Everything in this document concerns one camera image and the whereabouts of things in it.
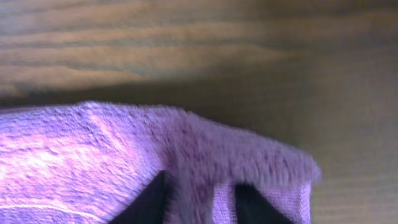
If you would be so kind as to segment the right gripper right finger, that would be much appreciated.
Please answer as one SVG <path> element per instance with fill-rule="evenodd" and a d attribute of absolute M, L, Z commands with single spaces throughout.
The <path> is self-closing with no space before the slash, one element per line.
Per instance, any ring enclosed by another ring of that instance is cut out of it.
<path fill-rule="evenodd" d="M 237 224 L 293 224 L 249 184 L 234 186 Z"/>

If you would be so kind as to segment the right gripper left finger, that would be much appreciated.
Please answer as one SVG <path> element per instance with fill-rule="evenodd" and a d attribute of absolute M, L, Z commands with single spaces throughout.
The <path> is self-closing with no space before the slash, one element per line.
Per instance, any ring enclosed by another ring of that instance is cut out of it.
<path fill-rule="evenodd" d="M 166 202 L 167 184 L 163 170 L 108 224 L 163 224 Z"/>

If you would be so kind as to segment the purple microfiber cloth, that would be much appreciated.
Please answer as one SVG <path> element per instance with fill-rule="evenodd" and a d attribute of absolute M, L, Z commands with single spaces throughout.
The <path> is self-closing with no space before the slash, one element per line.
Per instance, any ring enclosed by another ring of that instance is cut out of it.
<path fill-rule="evenodd" d="M 160 172 L 167 223 L 235 223 L 233 186 L 252 184 L 310 223 L 313 158 L 178 108 L 99 102 L 1 112 L 1 222 L 106 223 Z"/>

